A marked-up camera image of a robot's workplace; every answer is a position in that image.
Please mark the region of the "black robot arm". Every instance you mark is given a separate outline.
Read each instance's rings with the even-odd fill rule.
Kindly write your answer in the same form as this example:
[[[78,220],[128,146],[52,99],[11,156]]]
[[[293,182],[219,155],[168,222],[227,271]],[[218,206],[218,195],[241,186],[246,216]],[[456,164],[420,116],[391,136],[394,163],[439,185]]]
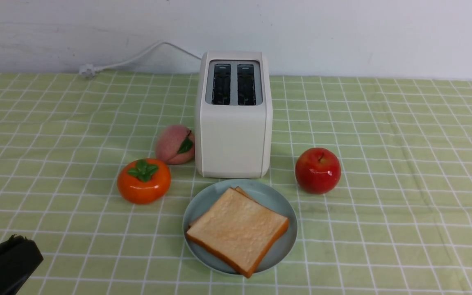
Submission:
[[[0,295],[15,295],[44,258],[33,240],[12,235],[0,243]]]

